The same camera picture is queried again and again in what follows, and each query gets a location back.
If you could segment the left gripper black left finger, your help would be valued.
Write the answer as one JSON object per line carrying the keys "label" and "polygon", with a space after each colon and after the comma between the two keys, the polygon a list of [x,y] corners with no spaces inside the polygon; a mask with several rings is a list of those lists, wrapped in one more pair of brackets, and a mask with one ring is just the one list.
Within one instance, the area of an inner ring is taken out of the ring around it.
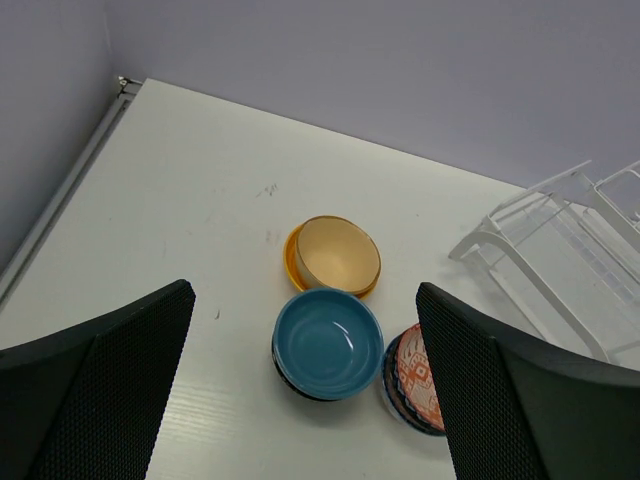
{"label": "left gripper black left finger", "polygon": [[2,350],[2,478],[145,478],[195,299],[180,279]]}

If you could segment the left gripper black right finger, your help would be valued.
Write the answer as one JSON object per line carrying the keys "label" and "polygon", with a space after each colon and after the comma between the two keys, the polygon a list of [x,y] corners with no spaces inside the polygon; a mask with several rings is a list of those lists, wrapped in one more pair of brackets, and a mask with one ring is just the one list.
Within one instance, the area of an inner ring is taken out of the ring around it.
{"label": "left gripper black right finger", "polygon": [[457,478],[638,478],[638,371],[547,343],[432,283],[416,308]]}

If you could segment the orange white patterned bowl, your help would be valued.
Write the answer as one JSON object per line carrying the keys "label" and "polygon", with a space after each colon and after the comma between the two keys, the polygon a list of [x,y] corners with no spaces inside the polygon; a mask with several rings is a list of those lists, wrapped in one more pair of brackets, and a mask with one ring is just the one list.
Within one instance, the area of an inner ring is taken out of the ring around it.
{"label": "orange white patterned bowl", "polygon": [[446,436],[419,324],[387,346],[381,366],[381,395],[401,423],[422,434]]}

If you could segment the solid blue bowl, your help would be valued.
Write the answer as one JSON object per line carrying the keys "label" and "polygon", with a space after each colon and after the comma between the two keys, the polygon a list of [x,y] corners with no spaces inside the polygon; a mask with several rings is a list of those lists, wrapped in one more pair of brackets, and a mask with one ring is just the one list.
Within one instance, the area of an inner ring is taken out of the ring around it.
{"label": "solid blue bowl", "polygon": [[[372,311],[356,296],[331,288],[315,288],[292,297],[281,309],[272,333],[280,365],[301,389],[320,396],[340,389],[354,395],[376,378],[385,352],[384,337]],[[305,376],[300,364],[289,358],[298,347],[309,360],[312,349],[329,358],[346,357],[346,371],[328,383]]]}

